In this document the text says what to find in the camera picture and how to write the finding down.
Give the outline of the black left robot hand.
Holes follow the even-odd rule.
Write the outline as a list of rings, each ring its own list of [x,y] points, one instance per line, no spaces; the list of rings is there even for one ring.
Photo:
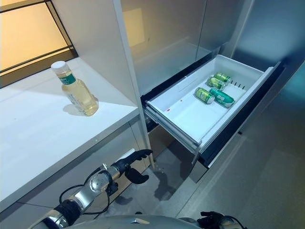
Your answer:
[[[148,175],[142,175],[139,171],[137,171],[135,168],[131,167],[131,164],[135,161],[141,161],[144,158],[147,158],[150,154],[152,154],[153,151],[150,149],[142,149],[138,151],[134,151],[129,156],[119,159],[115,163],[112,164],[113,167],[115,167],[119,171],[119,177],[121,177],[123,174],[125,177],[134,184],[143,184],[148,179]]]

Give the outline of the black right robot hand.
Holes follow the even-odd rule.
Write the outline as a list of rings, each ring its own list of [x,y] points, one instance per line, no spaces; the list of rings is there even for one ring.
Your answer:
[[[220,221],[224,217],[223,214],[215,211],[202,211],[200,212],[201,218],[197,219],[199,227],[202,229],[219,229]]]

